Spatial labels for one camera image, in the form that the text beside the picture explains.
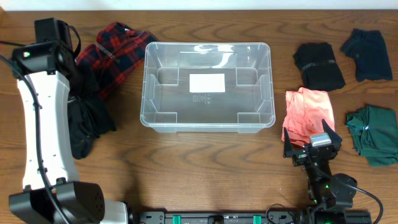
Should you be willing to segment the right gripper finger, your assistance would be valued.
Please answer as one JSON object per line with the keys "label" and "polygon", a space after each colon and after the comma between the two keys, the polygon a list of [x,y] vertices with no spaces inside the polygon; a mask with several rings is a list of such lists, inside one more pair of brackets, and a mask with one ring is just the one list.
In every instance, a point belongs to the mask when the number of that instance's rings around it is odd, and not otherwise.
{"label": "right gripper finger", "polygon": [[339,137],[339,135],[337,135],[334,130],[332,130],[328,123],[323,119],[322,120],[322,125],[323,125],[323,130],[325,133],[327,133],[331,139],[331,143],[334,145],[339,145],[341,146],[342,143],[342,139]]}
{"label": "right gripper finger", "polygon": [[290,138],[288,135],[284,136],[284,151],[283,151],[283,156],[286,157],[292,157],[294,154],[294,150],[292,147],[292,144],[290,142]]}

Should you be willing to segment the black garment with band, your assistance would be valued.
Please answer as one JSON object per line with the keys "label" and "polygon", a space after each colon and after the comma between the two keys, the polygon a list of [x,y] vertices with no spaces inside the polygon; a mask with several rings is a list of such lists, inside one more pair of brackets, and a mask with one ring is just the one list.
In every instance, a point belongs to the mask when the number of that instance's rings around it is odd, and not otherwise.
{"label": "black garment with band", "polygon": [[333,91],[346,85],[330,44],[302,44],[293,58],[296,67],[302,72],[305,88]]}

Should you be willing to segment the dark navy garment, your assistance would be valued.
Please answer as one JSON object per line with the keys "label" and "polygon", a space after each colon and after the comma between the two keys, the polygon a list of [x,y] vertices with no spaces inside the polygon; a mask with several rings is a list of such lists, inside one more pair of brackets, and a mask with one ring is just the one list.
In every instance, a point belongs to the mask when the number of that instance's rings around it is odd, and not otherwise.
{"label": "dark navy garment", "polygon": [[340,50],[356,65],[356,79],[393,80],[385,40],[379,30],[353,29]]}

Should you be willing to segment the red plaid flannel shirt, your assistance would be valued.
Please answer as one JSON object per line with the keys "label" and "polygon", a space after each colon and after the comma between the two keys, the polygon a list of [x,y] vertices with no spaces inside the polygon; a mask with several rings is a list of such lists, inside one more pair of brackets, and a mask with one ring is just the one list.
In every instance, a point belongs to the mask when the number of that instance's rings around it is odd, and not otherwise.
{"label": "red plaid flannel shirt", "polygon": [[82,51],[76,63],[93,72],[98,95],[105,99],[144,61],[147,45],[157,41],[150,32],[113,22],[97,34],[96,41]]}

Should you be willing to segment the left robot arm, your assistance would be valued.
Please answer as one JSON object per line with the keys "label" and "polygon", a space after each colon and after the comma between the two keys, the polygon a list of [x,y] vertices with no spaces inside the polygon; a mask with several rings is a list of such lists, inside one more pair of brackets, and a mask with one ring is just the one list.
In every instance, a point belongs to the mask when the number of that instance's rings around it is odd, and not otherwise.
{"label": "left robot arm", "polygon": [[129,223],[127,205],[82,182],[75,167],[95,139],[116,128],[92,71],[76,64],[76,30],[55,18],[34,27],[35,43],[14,49],[7,60],[23,101],[27,141],[23,191],[9,197],[10,211],[26,223]]}

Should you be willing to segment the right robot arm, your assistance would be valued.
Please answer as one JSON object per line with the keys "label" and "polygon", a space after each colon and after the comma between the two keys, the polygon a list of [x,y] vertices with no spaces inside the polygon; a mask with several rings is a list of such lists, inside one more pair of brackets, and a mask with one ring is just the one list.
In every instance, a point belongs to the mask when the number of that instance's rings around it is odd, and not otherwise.
{"label": "right robot arm", "polygon": [[346,174],[333,175],[329,161],[341,148],[342,139],[322,120],[323,132],[310,138],[301,149],[290,142],[284,128],[285,158],[291,158],[295,167],[302,166],[307,173],[308,194],[314,205],[292,217],[294,223],[346,223],[345,210],[353,206],[357,181]]}

